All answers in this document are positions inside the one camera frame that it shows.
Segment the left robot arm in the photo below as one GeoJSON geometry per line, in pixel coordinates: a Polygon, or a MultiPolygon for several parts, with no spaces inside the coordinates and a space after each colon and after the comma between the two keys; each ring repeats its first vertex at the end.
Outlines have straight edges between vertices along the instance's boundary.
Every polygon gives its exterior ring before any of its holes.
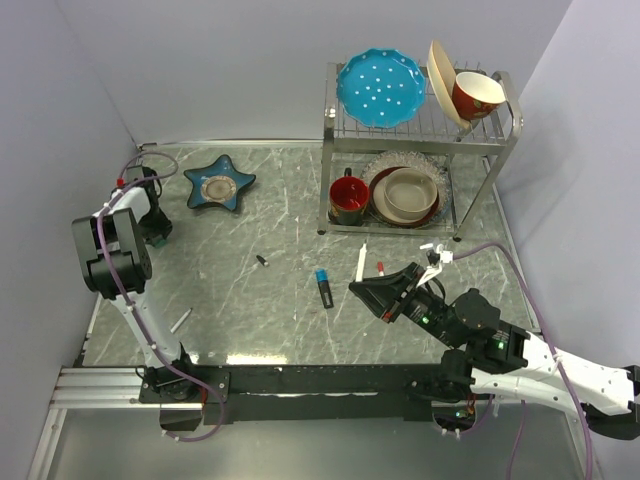
{"type": "Polygon", "coordinates": [[[71,231],[86,286],[117,308],[142,348],[143,386],[165,399],[184,402],[197,393],[199,378],[161,318],[150,288],[147,246],[167,239],[172,231],[159,205],[158,184],[155,170],[126,168],[107,212],[74,220],[71,231]]]}

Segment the white pen near left arm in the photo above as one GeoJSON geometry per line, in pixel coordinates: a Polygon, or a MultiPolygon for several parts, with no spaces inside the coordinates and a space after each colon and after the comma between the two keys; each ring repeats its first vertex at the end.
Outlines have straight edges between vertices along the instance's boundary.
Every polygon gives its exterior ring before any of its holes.
{"type": "Polygon", "coordinates": [[[189,308],[170,328],[172,334],[175,334],[182,325],[188,320],[192,313],[193,309],[189,308]]]}

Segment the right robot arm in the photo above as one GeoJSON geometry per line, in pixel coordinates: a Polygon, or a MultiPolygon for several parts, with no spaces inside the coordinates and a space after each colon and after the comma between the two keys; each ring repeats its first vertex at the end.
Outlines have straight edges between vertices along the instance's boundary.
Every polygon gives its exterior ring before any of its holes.
{"type": "Polygon", "coordinates": [[[455,403],[473,395],[523,400],[573,413],[588,429],[616,440],[639,436],[639,368],[611,368],[551,348],[501,317],[476,288],[446,302],[421,283],[415,263],[362,281],[350,291],[377,318],[404,316],[445,345],[434,373],[413,383],[426,398],[455,403]]]}

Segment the blue pen cap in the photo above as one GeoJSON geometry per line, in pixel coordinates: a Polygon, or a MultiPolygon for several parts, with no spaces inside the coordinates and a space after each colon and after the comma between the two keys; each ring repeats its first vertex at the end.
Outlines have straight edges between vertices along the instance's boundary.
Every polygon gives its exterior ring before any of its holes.
{"type": "Polygon", "coordinates": [[[316,281],[318,283],[327,282],[328,281],[328,275],[327,275],[327,273],[326,273],[326,271],[324,269],[318,269],[315,272],[315,275],[316,275],[316,281]]]}

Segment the white pen green tip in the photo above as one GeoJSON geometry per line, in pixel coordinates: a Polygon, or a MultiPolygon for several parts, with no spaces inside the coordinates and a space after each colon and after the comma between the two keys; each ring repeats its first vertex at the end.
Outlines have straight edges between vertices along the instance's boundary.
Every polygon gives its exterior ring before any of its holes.
{"type": "Polygon", "coordinates": [[[358,254],[358,262],[357,262],[356,276],[355,276],[356,282],[361,282],[364,278],[364,268],[366,264],[366,257],[367,257],[367,242],[364,242],[358,254]]]}

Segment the black blue highlighter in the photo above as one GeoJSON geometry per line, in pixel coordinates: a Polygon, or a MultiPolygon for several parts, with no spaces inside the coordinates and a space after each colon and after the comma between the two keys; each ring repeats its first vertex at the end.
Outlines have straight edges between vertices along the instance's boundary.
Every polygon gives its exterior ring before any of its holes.
{"type": "Polygon", "coordinates": [[[318,288],[319,288],[323,307],[325,309],[333,308],[334,302],[333,302],[333,296],[332,296],[329,282],[327,280],[319,281],[318,288]]]}

